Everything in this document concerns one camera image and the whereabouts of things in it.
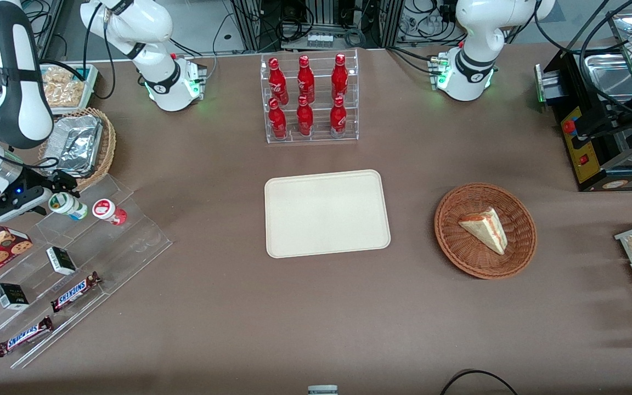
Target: acrylic bottle rack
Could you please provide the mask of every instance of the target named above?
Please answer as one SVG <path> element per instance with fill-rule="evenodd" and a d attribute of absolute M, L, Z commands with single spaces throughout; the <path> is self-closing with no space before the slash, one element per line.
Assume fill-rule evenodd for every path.
<path fill-rule="evenodd" d="M 15 348 L 0 358 L 2 363 L 11 368 L 31 363 L 172 244 L 156 223 L 141 212 L 131 193 L 111 175 L 81 193 L 81 202 L 90 209 L 97 200 L 107 197 L 126 210 L 128 218 L 120 227 L 98 220 L 91 212 L 78 222 L 50 213 L 27 231 L 33 248 L 0 269 L 0 283 L 20 285 L 30 305 L 20 311 L 0 305 L 0 342 L 36 325 L 46 315 L 50 315 L 55 330 Z M 53 245 L 70 254 L 77 267 L 73 275 L 53 271 L 46 255 Z M 92 272 L 97 272 L 102 282 L 62 311 L 53 313 L 50 302 Z"/>
<path fill-rule="evenodd" d="M 346 56 L 346 68 L 348 69 L 348 93 L 344 97 L 343 107 L 346 109 L 346 131 L 341 138 L 331 136 L 331 108 L 333 97 L 331 96 L 331 73 L 335 66 L 336 54 L 343 53 Z M 260 67 L 260 83 L 263 91 L 263 112 L 265 113 L 265 130 L 268 143 L 308 143 L 308 142 L 341 142 L 342 140 L 358 140 L 359 138 L 359 88 L 358 88 L 358 52 L 356 50 L 341 50 L 340 52 L 309 52 L 309 65 L 314 72 L 316 85 L 316 98 L 311 103 L 314 113 L 314 130 L 310 137 L 304 137 L 298 130 L 296 109 L 298 108 L 299 88 L 296 77 L 299 73 L 298 53 L 276 53 L 262 55 Z M 289 94 L 289 102 L 281 106 L 286 116 L 286 139 L 274 138 L 268 113 L 270 108 L 268 100 L 272 97 L 270 90 L 270 68 L 268 60 L 279 60 L 279 68 L 286 78 L 286 90 Z"/>

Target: yogurt bottle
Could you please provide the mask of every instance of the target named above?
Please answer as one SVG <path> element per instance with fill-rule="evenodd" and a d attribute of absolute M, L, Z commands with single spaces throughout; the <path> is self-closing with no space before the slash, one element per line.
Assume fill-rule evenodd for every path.
<path fill-rule="evenodd" d="M 63 213 L 75 221 L 85 218 L 88 213 L 87 205 L 67 192 L 55 193 L 48 199 L 48 208 L 52 212 Z"/>
<path fill-rule="evenodd" d="M 103 219 L 112 225 L 123 225 L 126 222 L 126 211 L 116 207 L 116 205 L 108 199 L 101 199 L 94 203 L 92 213 L 95 217 Z"/>

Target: robotic arm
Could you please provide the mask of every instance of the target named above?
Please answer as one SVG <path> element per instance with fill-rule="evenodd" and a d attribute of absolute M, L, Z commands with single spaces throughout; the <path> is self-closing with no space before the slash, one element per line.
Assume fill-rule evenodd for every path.
<path fill-rule="evenodd" d="M 450 97 L 471 101 L 482 95 L 492 78 L 494 62 L 504 47 L 501 28 L 523 25 L 537 12 L 544 19 L 555 0 L 459 0 L 456 16 L 467 29 L 462 48 L 452 48 L 437 59 L 441 76 L 437 88 Z"/>
<path fill-rule="evenodd" d="M 153 0 L 92 0 L 80 6 L 80 16 L 91 32 L 133 61 L 161 109 L 182 110 L 204 97 L 206 69 L 175 59 L 163 45 L 173 26 L 162 5 Z"/>
<path fill-rule="evenodd" d="M 33 46 L 33 32 L 18 0 L 0 0 L 0 142 L 13 148 L 40 145 L 53 129 Z M 51 190 L 73 189 L 72 177 L 45 178 L 0 145 L 0 222 L 47 200 Z"/>

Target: brown tablecloth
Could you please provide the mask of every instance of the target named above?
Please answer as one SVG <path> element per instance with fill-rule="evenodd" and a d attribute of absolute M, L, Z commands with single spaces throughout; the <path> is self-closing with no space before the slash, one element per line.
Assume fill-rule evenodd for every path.
<path fill-rule="evenodd" d="M 612 238 L 632 228 L 632 193 L 577 192 L 534 90 L 554 52 L 505 48 L 484 96 L 458 103 L 361 50 L 361 139 L 318 146 L 267 145 L 258 56 L 221 58 L 206 99 L 177 113 L 116 63 L 116 93 L 93 103 L 118 134 L 111 172 L 176 243 L 28 368 L 0 363 L 0 393 L 429 394 L 466 368 L 519 393 L 632 393 L 632 272 Z M 388 248 L 268 257 L 267 180 L 364 168 L 383 178 Z M 467 182 L 533 215 L 537 255 L 517 277 L 476 280 L 437 246 L 436 204 Z"/>

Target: yellow control panel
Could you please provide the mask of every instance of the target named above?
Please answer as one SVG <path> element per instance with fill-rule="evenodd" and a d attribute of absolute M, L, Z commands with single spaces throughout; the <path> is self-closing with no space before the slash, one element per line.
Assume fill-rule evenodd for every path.
<path fill-rule="evenodd" d="M 591 142 L 579 148 L 579 150 L 574 149 L 572 145 L 572 138 L 577 135 L 577 130 L 574 128 L 574 120 L 581 117 L 581 115 L 582 111 L 577 107 L 560 123 L 562 135 L 565 138 L 565 145 L 567 145 L 569 157 L 572 159 L 572 167 L 574 167 L 574 173 L 577 175 L 577 180 L 580 183 L 586 182 L 586 180 L 589 180 L 601 170 L 599 159 L 596 157 L 596 152 Z"/>

